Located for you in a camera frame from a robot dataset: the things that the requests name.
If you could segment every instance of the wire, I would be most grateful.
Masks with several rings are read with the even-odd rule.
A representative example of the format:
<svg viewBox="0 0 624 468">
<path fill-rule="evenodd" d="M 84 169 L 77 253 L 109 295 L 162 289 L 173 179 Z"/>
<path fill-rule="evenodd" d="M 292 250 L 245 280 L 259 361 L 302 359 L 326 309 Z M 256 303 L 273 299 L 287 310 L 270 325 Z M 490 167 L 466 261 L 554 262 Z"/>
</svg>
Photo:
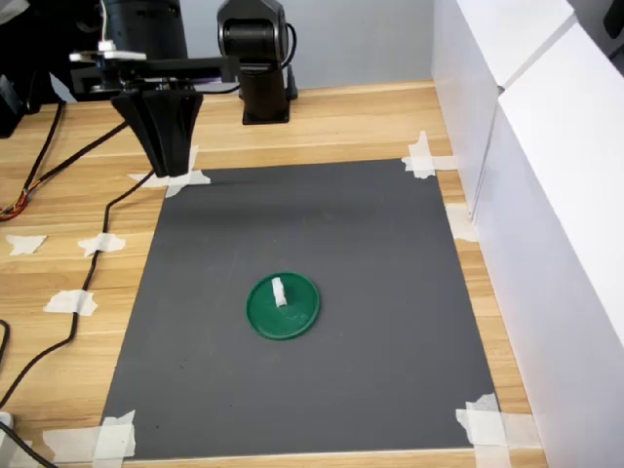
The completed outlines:
<svg viewBox="0 0 624 468">
<path fill-rule="evenodd" d="M 286 61 L 284 63 L 282 63 L 282 69 L 284 68 L 288 68 L 288 66 L 291 64 L 291 62 L 294 59 L 294 54 L 296 54 L 296 45 L 297 45 L 297 38 L 296 38 L 296 31 L 294 30 L 294 26 L 292 24 L 290 24 L 289 22 L 286 24 L 286 27 L 291 31 L 291 36 L 292 36 L 292 47 L 291 47 L 291 53 L 289 54 L 289 56 L 286 58 Z"/>
<path fill-rule="evenodd" d="M 7 436 L 9 436 L 13 442 L 15 442 L 20 449 L 25 451 L 33 460 L 45 468 L 58 468 L 54 463 L 49 462 L 35 450 L 30 448 L 26 442 L 24 442 L 13 429 L 7 426 L 4 422 L 0 421 L 0 430 L 2 430 Z"/>
<path fill-rule="evenodd" d="M 106 27 L 108 26 L 108 13 L 104 0 L 99 0 L 99 3 L 101 5 L 101 42 L 104 42 L 106 40 Z"/>
<path fill-rule="evenodd" d="M 288 22 L 286 24 L 286 27 L 291 32 L 292 47 L 291 47 L 291 53 L 286 58 L 286 60 L 284 60 L 284 63 L 282 63 L 282 69 L 283 70 L 288 68 L 289 65 L 293 62 L 294 55 L 296 54 L 296 46 L 297 46 L 296 30 L 294 29 L 294 26 Z M 238 91 L 240 89 L 241 89 L 241 85 L 237 85 L 234 88 L 231 88 L 229 90 L 223 90 L 223 91 L 203 91 L 202 94 L 203 95 L 229 95 L 230 93 L 234 93 L 235 91 Z"/>
<path fill-rule="evenodd" d="M 30 185 L 30 182 L 34 179 L 35 175 L 37 174 L 37 170 L 39 169 L 39 166 L 41 165 L 41 162 L 43 161 L 44 156 L 46 155 L 46 153 L 48 152 L 48 149 L 50 148 L 50 144 L 52 143 L 52 139 L 54 138 L 55 133 L 57 132 L 57 127 L 59 126 L 60 118 L 62 116 L 64 108 L 65 108 L 65 102 L 61 100 L 58 103 L 57 112 L 55 114 L 55 119 L 52 123 L 52 126 L 50 127 L 50 130 L 48 131 L 48 136 L 46 137 L 46 141 L 43 143 L 43 147 L 41 148 L 41 151 L 39 152 L 37 159 L 35 159 L 35 163 L 33 164 L 32 169 L 30 170 L 30 174 L 26 178 L 26 182 L 23 185 L 21 194 L 19 195 L 17 200 L 14 200 L 7 207 L 0 208 L 0 221 L 6 221 L 9 219 L 12 219 L 15 216 L 19 215 L 21 212 L 23 212 L 23 210 L 26 208 L 26 205 L 28 204 L 28 198 L 27 198 L 28 186 Z"/>
<path fill-rule="evenodd" d="M 65 105 L 66 105 L 66 102 L 63 100 L 58 103 L 57 113 L 55 114 L 55 120 L 52 122 L 52 127 L 50 127 L 50 131 L 48 132 L 48 137 L 46 138 L 46 141 L 43 143 L 43 147 L 41 148 L 41 151 L 39 151 L 39 155 L 37 156 L 37 159 L 35 159 L 35 164 L 32 166 L 32 169 L 30 170 L 30 174 L 26 178 L 26 182 L 23 185 L 23 190 L 28 190 L 30 183 L 37 175 L 37 170 L 39 169 L 39 166 L 41 165 L 41 162 L 43 161 L 44 156 L 48 152 L 48 148 L 50 148 L 50 143 L 52 143 L 52 138 L 54 137 L 57 131 L 57 127 L 59 126 L 60 116 L 62 115 L 62 111 L 64 110 Z"/>
<path fill-rule="evenodd" d="M 26 183 L 23 186 L 21 194 L 19 195 L 17 200 L 13 201 L 6 208 L 0 209 L 0 222 L 8 221 L 8 220 L 13 219 L 14 217 L 18 216 L 19 214 L 21 214 L 26 209 L 26 206 L 28 205 L 28 202 L 30 200 L 30 194 L 41 183 L 43 183 L 46 180 L 48 180 L 48 179 L 58 175 L 61 171 L 67 169 L 73 163 L 75 163 L 80 158 L 82 158 L 85 154 L 87 154 L 88 152 L 90 152 L 94 148 L 100 146 L 102 143 L 104 143 L 108 139 L 114 137 L 115 135 L 120 133 L 122 130 L 124 130 L 126 127 L 128 127 L 128 124 L 125 123 L 125 122 L 120 124 L 120 125 L 118 125 L 113 130 L 108 132 L 107 134 L 101 136 L 100 138 L 96 139 L 95 141 L 92 141 L 87 146 L 82 148 L 80 151 L 78 151 L 77 153 L 75 153 L 72 156 L 70 156 L 69 158 L 67 158 L 65 161 L 60 163 L 55 168 L 52 168 L 51 170 L 47 171 L 45 174 L 43 174 L 40 178 L 38 178 L 34 182 L 31 182 L 32 179 L 34 178 L 34 176 L 36 175 L 36 173 L 37 173 L 37 171 L 39 169 L 39 166 L 41 165 L 41 162 L 43 160 L 43 156 L 46 154 L 46 152 L 47 152 L 47 150 L 48 150 L 48 148 L 50 146 L 50 141 L 52 140 L 52 136 L 56 132 L 57 126 L 59 124 L 59 116 L 60 116 L 59 113 L 61 112 L 61 108 L 64 106 L 64 103 L 63 104 L 60 103 L 58 106 L 59 106 L 59 109 L 57 109 L 57 115 L 55 116 L 55 121 L 53 122 L 53 125 L 50 128 L 50 132 L 48 133 L 48 138 L 46 139 L 46 142 L 44 143 L 44 146 L 43 146 L 41 152 L 39 153 L 39 156 L 37 156 L 37 159 L 35 160 L 35 163 L 32 166 L 32 169 L 30 170 L 30 174 L 28 175 L 28 178 L 26 179 Z"/>
<path fill-rule="evenodd" d="M 2 344 L 0 344 L 0 366 L 2 365 L 2 358 L 4 357 L 4 352 L 7 349 L 7 345 L 9 344 L 9 336 L 11 336 L 11 326 L 6 323 L 4 320 L 0 319 L 0 325 L 4 328 L 4 334 L 2 335 Z"/>
<path fill-rule="evenodd" d="M 241 85 L 236 85 L 234 88 L 223 91 L 202 91 L 202 95 L 229 95 L 241 89 Z"/>
<path fill-rule="evenodd" d="M 109 220 L 110 220 L 110 210 L 117 203 L 121 202 L 122 200 L 128 198 L 130 195 L 135 193 L 153 175 L 154 175 L 154 171 L 151 171 L 148 175 L 146 175 L 139 182 L 137 182 L 130 190 L 126 191 L 125 193 L 123 193 L 119 197 L 115 198 L 114 200 L 108 202 L 108 204 L 106 205 L 106 208 L 104 209 L 104 221 L 103 221 L 103 224 L 102 224 L 102 232 L 104 232 L 104 233 L 108 232 L 108 224 L 109 224 Z M 89 267 L 89 272 L 87 273 L 87 277 L 85 278 L 85 282 L 83 283 L 83 286 L 82 286 L 82 290 L 85 291 L 85 292 L 89 290 L 89 286 L 91 285 L 91 282 L 93 280 L 94 273 L 96 272 L 96 266 L 98 265 L 98 259 L 99 259 L 99 255 L 100 254 L 101 254 L 101 251 L 96 251 L 94 253 L 94 256 L 93 256 L 92 260 L 91 260 L 91 266 Z M 28 372 L 39 361 L 41 361 L 44 357 L 46 357 L 50 353 L 56 351 L 57 349 L 61 348 L 62 346 L 66 345 L 66 344 L 69 344 L 71 341 L 73 341 L 73 339 L 76 336 L 76 332 L 78 330 L 78 317 L 79 317 L 79 314 L 78 314 L 78 311 L 76 310 L 76 311 L 74 311 L 72 313 L 71 327 L 69 329 L 69 336 L 66 339 L 64 339 L 63 341 L 60 341 L 57 344 L 55 344 L 53 346 L 50 346 L 49 348 L 45 349 L 44 351 L 39 353 L 37 356 L 35 356 L 32 360 L 30 360 L 30 362 L 28 364 L 26 364 L 26 366 L 19 373 L 18 377 L 15 379 L 15 381 L 9 387 L 9 390 L 7 390 L 7 393 L 3 397 L 2 401 L 0 401 L 0 409 L 3 408 L 7 404 L 9 399 L 13 396 L 13 393 L 16 391 L 16 389 L 20 385 L 21 381 L 25 378 L 25 376 L 28 374 Z M 6 323 L 4 320 L 0 320 L 0 325 L 2 325 L 4 327 L 4 329 L 5 329 L 5 334 L 4 334 L 4 337 L 2 338 L 2 344 L 0 344 L 0 364 L 1 364 L 2 363 L 2 358 L 4 357 L 5 349 L 7 347 L 7 344 L 9 343 L 9 335 L 10 335 L 10 332 L 11 332 L 11 328 L 9 327 L 9 324 Z M 39 455 L 37 452 L 32 450 L 32 448 L 27 446 L 24 443 L 24 441 L 11 428 L 9 428 L 7 425 L 5 425 L 2 422 L 0 422 L 0 429 L 2 431 L 4 431 L 9 437 L 11 437 L 11 439 L 13 439 L 16 444 L 18 444 L 26 453 L 28 453 L 28 455 L 30 455 L 30 457 L 32 457 L 38 463 L 42 464 L 45 467 L 56 468 L 56 465 L 54 465 L 54 464 L 50 463 L 49 461 L 45 460 L 41 455 Z"/>
</svg>

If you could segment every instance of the white tape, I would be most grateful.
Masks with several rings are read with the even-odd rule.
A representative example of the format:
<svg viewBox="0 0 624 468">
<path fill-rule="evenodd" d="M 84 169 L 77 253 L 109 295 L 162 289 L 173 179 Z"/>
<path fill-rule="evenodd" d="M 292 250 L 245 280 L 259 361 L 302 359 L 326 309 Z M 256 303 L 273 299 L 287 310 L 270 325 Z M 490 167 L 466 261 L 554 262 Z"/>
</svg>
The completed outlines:
<svg viewBox="0 0 624 468">
<path fill-rule="evenodd" d="M 99 427 L 45 431 L 43 440 L 55 453 L 55 463 L 92 463 L 96 468 L 119 468 L 135 455 L 137 442 L 131 411 L 106 417 Z"/>
<path fill-rule="evenodd" d="M 475 446 L 475 461 L 477 468 L 512 468 L 506 447 Z"/>
<path fill-rule="evenodd" d="M 98 308 L 94 302 L 94 294 L 83 290 L 61 291 L 54 295 L 43 308 L 44 312 L 72 314 L 91 317 Z"/>
<path fill-rule="evenodd" d="M 477 468 L 511 468 L 509 449 L 541 449 L 533 416 L 499 412 L 494 394 L 466 402 L 455 417 L 475 447 Z"/>
<path fill-rule="evenodd" d="M 426 132 L 420 132 L 418 142 L 409 146 L 409 157 L 401 161 L 406 165 L 406 172 L 413 172 L 416 178 L 427 178 L 436 174 Z"/>
<path fill-rule="evenodd" d="M 510 449 L 541 449 L 535 419 L 531 414 L 502 413 L 507 445 Z"/>
<path fill-rule="evenodd" d="M 115 234 L 100 233 L 93 239 L 80 241 L 78 245 L 85 250 L 85 256 L 93 255 L 96 251 L 117 252 L 126 247 L 126 240 Z"/>
<path fill-rule="evenodd" d="M 153 175 L 144 184 L 143 188 L 167 187 L 166 198 L 171 198 L 179 193 L 179 191 L 187 185 L 208 185 L 212 181 L 206 177 L 201 171 L 193 171 L 199 146 L 191 148 L 188 160 L 188 173 L 178 177 L 157 177 Z M 129 174 L 129 177 L 136 181 L 145 177 L 145 174 Z"/>
<path fill-rule="evenodd" d="M 7 236 L 7 241 L 13 245 L 9 255 L 34 254 L 44 243 L 48 236 Z"/>
<path fill-rule="evenodd" d="M 472 225 L 468 206 L 448 204 L 447 217 L 453 239 L 463 239 L 468 242 L 477 242 L 477 231 Z"/>
<path fill-rule="evenodd" d="M 286 294 L 284 293 L 284 285 L 282 284 L 282 280 L 279 278 L 273 278 L 271 280 L 271 285 L 273 286 L 273 297 L 275 297 L 275 305 L 278 307 L 283 307 L 288 305 L 286 302 Z"/>
<path fill-rule="evenodd" d="M 32 442 L 24 441 L 24 443 L 27 446 L 32 447 Z M 21 448 L 18 448 L 17 445 L 15 445 L 14 450 L 15 450 L 15 454 L 13 456 L 13 459 L 11 460 L 11 464 L 9 465 L 9 468 L 38 468 L 39 467 L 39 463 L 33 460 L 30 457 L 30 455 L 28 455 Z"/>
<path fill-rule="evenodd" d="M 454 156 L 434 156 L 433 165 L 436 171 L 457 171 L 457 161 Z"/>
</svg>

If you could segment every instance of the black cable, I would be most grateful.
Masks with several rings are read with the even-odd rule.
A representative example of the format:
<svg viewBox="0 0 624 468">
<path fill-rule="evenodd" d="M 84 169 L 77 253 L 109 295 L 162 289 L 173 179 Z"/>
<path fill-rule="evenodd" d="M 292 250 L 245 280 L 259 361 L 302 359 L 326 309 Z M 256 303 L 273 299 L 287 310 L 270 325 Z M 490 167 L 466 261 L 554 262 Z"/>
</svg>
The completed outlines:
<svg viewBox="0 0 624 468">
<path fill-rule="evenodd" d="M 282 69 L 288 68 L 288 66 L 293 61 L 294 54 L 296 54 L 296 44 L 297 44 L 296 31 L 294 30 L 294 26 L 290 23 L 287 23 L 286 27 L 291 31 L 292 47 L 291 47 L 291 53 L 289 54 L 288 58 L 286 59 L 284 63 L 282 63 Z"/>
<path fill-rule="evenodd" d="M 2 335 L 2 344 L 0 344 L 0 370 L 1 370 L 2 358 L 4 357 L 4 352 L 6 351 L 7 345 L 9 344 L 9 336 L 11 336 L 11 326 L 2 319 L 0 319 L 0 325 L 2 325 L 2 327 L 4 328 L 4 334 Z"/>
<path fill-rule="evenodd" d="M 291 46 L 291 53 L 286 58 L 284 63 L 282 63 L 282 69 L 283 70 L 288 68 L 289 65 L 293 62 L 294 55 L 296 54 L 296 46 L 297 46 L 297 37 L 296 37 L 296 31 L 294 30 L 294 26 L 288 22 L 286 24 L 286 27 L 291 32 L 292 46 Z M 229 90 L 223 90 L 223 91 L 203 91 L 202 95 L 229 95 L 230 93 L 234 93 L 235 91 L 238 91 L 240 89 L 241 89 L 241 85 L 237 85 L 234 88 L 231 88 Z"/>
<path fill-rule="evenodd" d="M 108 219 L 109 219 L 109 216 L 110 216 L 110 209 L 115 204 L 117 204 L 120 201 L 124 200 L 126 197 L 132 195 L 153 174 L 154 174 L 153 171 L 150 172 L 143 179 L 141 179 L 139 182 L 137 182 L 136 185 L 134 185 L 130 190 L 128 190 L 126 193 L 124 193 L 123 195 L 117 197 L 113 201 L 109 202 L 108 205 L 106 205 L 106 209 L 104 210 L 104 224 L 103 224 L 103 227 L 102 227 L 102 232 L 108 232 Z M 99 253 L 100 253 L 100 251 L 96 251 L 94 253 L 94 256 L 93 256 L 92 260 L 91 260 L 91 267 L 89 268 L 89 273 L 87 274 L 87 278 L 85 279 L 85 283 L 83 284 L 83 287 L 82 287 L 83 291 L 87 291 L 89 289 L 89 285 L 90 285 L 91 280 L 93 278 L 94 272 L 96 271 L 96 265 L 98 264 Z M 19 373 L 18 377 L 15 379 L 15 381 L 9 387 L 9 390 L 7 390 L 7 393 L 5 394 L 5 396 L 0 401 L 0 410 L 7 404 L 7 402 L 9 401 L 11 396 L 13 395 L 13 393 L 18 388 L 18 385 L 20 385 L 20 383 L 23 380 L 23 378 L 26 376 L 26 374 L 32 369 L 32 367 L 35 364 L 37 364 L 39 361 L 41 361 L 41 359 L 45 358 L 47 355 L 49 355 L 53 351 L 56 351 L 57 349 L 61 348 L 65 344 L 70 343 L 74 339 L 74 337 L 76 336 L 76 331 L 78 330 L 78 317 L 79 317 L 78 311 L 74 311 L 73 314 L 72 314 L 72 318 L 71 318 L 71 328 L 69 330 L 69 336 L 66 339 L 64 339 L 63 341 L 58 342 L 57 344 L 55 344 L 53 346 L 50 346 L 48 349 L 45 349 L 44 351 L 39 353 L 37 356 L 35 356 L 28 364 L 26 364 L 26 366 Z"/>
<path fill-rule="evenodd" d="M 108 232 L 108 221 L 110 219 L 110 210 L 112 209 L 112 207 L 115 206 L 117 203 L 121 202 L 122 200 L 128 198 L 133 193 L 135 193 L 153 175 L 154 175 L 154 171 L 151 171 L 148 175 L 146 175 L 139 182 L 137 182 L 130 190 L 128 190 L 124 194 L 120 195 L 119 197 L 115 198 L 114 200 L 108 202 L 108 204 L 106 205 L 106 208 L 104 209 L 104 221 L 103 221 L 103 224 L 102 224 L 102 232 L 104 232 L 104 233 Z M 84 282 L 84 284 L 82 286 L 82 290 L 85 291 L 85 292 L 89 290 L 89 285 L 91 284 L 91 281 L 92 281 L 92 279 L 94 277 L 94 273 L 96 271 L 96 266 L 98 265 L 98 259 L 99 259 L 99 255 L 100 254 L 101 254 L 101 251 L 96 251 L 94 253 L 94 256 L 93 256 L 92 260 L 91 260 L 91 266 L 89 268 L 89 272 L 87 273 L 87 278 L 85 278 L 85 282 Z M 15 379 L 15 381 L 9 387 L 9 390 L 7 390 L 7 393 L 3 397 L 2 401 L 0 401 L 0 409 L 3 408 L 7 404 L 7 402 L 9 401 L 11 396 L 13 395 L 13 393 L 18 388 L 18 385 L 20 385 L 20 383 L 23 380 L 23 378 L 32 369 L 32 367 L 34 365 L 36 365 L 39 361 L 41 361 L 44 357 L 46 357 L 50 353 L 56 351 L 57 349 L 61 348 L 65 344 L 68 344 L 71 341 L 73 341 L 74 337 L 76 336 L 76 332 L 78 330 L 78 317 L 79 317 L 78 311 L 74 311 L 72 313 L 72 317 L 71 317 L 71 328 L 69 330 L 69 336 L 66 339 L 64 339 L 63 341 L 60 341 L 57 344 L 55 344 L 53 346 L 50 346 L 49 348 L 45 349 L 44 351 L 39 353 L 37 356 L 35 356 L 32 360 L 30 360 L 30 362 L 28 364 L 26 364 L 26 366 L 19 373 L 18 377 Z M 7 324 L 3 320 L 0 320 L 0 324 L 5 328 L 5 334 L 4 334 L 4 337 L 2 339 L 2 344 L 0 345 L 0 363 L 1 363 L 2 362 L 2 357 L 4 355 L 4 351 L 5 351 L 6 347 L 7 347 L 8 342 L 9 342 L 10 327 L 9 327 L 9 324 Z M 3 424 L 2 422 L 0 422 L 0 429 L 2 431 L 4 431 L 11 439 L 13 439 L 16 442 L 16 444 L 18 444 L 26 453 L 28 453 L 28 455 L 30 455 L 30 457 L 32 457 L 38 463 L 42 464 L 46 468 L 48 468 L 48 467 L 50 467 L 50 468 L 57 468 L 56 465 L 54 465 L 54 464 L 50 463 L 49 461 L 45 460 L 41 455 L 39 455 L 32 448 L 27 446 L 23 442 L 23 440 L 11 428 L 9 428 L 6 424 Z"/>
<path fill-rule="evenodd" d="M 32 166 L 32 169 L 30 170 L 30 174 L 26 178 L 26 182 L 23 185 L 23 189 L 26 191 L 28 190 L 28 187 L 30 187 L 32 180 L 37 175 L 37 171 L 39 170 L 39 166 L 41 166 L 41 161 L 43 161 L 43 157 L 48 152 L 50 143 L 52 143 L 52 138 L 54 137 L 55 132 L 57 131 L 57 127 L 59 126 L 60 116 L 62 115 L 62 111 L 64 110 L 64 108 L 65 108 L 65 101 L 61 100 L 58 103 L 57 113 L 55 114 L 55 120 L 52 123 L 52 127 L 50 127 L 50 131 L 48 132 L 48 137 L 46 138 L 46 142 L 43 143 L 43 147 L 41 148 L 41 151 L 39 151 L 39 156 L 37 156 L 37 159 L 35 160 L 35 164 Z"/>
<path fill-rule="evenodd" d="M 229 90 L 202 91 L 202 95 L 229 95 L 230 93 L 234 93 L 235 91 L 238 91 L 240 89 L 241 89 L 241 85 L 236 85 L 234 88 L 231 88 Z"/>
<path fill-rule="evenodd" d="M 26 442 L 24 442 L 13 429 L 7 426 L 4 422 L 0 421 L 0 430 L 2 430 L 7 436 L 9 436 L 13 442 L 15 442 L 20 449 L 25 451 L 33 460 L 45 468 L 58 468 L 54 463 L 49 462 L 35 450 L 30 448 Z"/>
<path fill-rule="evenodd" d="M 107 134 L 99 137 L 95 141 L 92 141 L 87 146 L 82 148 L 80 151 L 78 151 L 74 155 L 72 155 L 72 156 L 68 157 L 67 159 L 65 159 L 62 163 L 60 163 L 55 168 L 47 171 L 45 174 L 43 174 L 41 176 L 40 180 L 42 182 L 44 182 L 48 178 L 53 177 L 53 176 L 57 175 L 58 173 L 60 173 L 61 171 L 67 169 L 69 166 L 71 166 L 76 161 L 78 161 L 80 158 L 82 158 L 85 154 L 87 154 L 88 152 L 90 152 L 93 149 L 97 148 L 98 146 L 100 146 L 102 143 L 104 143 L 108 139 L 113 138 L 118 133 L 120 133 L 122 130 L 124 130 L 126 127 L 128 127 L 128 124 L 126 122 L 124 122 L 122 124 L 119 124 L 117 127 L 115 127 L 113 130 L 111 130 Z"/>
</svg>

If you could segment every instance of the white panel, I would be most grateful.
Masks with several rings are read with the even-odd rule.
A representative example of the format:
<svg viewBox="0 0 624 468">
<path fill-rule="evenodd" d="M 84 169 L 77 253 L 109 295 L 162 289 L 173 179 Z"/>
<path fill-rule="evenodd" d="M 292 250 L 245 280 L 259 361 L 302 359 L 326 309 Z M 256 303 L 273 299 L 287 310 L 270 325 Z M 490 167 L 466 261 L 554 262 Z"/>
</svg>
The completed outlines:
<svg viewBox="0 0 624 468">
<path fill-rule="evenodd" d="M 622 34 L 615 39 L 611 39 L 606 33 L 605 25 L 603 24 L 606 12 L 613 3 L 613 0 L 568 1 L 574 8 L 574 12 L 578 17 L 578 22 L 605 54 L 610 54 L 617 49 L 620 44 L 624 43 L 624 36 Z"/>
<path fill-rule="evenodd" d="M 566 0 L 458 0 L 496 83 L 507 88 L 575 22 Z"/>
<path fill-rule="evenodd" d="M 500 110 L 476 225 L 550 466 L 621 468 L 624 348 Z"/>
<path fill-rule="evenodd" d="M 433 77 L 468 207 L 475 205 L 498 87 L 456 0 L 435 5 Z"/>
<path fill-rule="evenodd" d="M 624 342 L 624 79 L 576 25 L 500 105 Z"/>
</svg>

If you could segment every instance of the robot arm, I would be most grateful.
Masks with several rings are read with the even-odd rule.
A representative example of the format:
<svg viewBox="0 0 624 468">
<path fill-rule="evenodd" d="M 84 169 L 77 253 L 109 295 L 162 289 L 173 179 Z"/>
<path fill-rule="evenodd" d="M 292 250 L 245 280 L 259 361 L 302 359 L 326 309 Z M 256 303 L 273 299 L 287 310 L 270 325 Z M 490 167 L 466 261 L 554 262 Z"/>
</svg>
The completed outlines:
<svg viewBox="0 0 624 468">
<path fill-rule="evenodd" d="M 225 1 L 217 15 L 222 58 L 187 57 L 179 0 L 104 0 L 103 6 L 107 27 L 99 50 L 71 56 L 96 66 L 72 72 L 74 87 L 111 94 L 157 176 L 188 171 L 203 101 L 195 85 L 238 75 L 245 124 L 289 121 L 296 89 L 290 65 L 284 86 L 288 29 L 276 0 Z"/>
</svg>

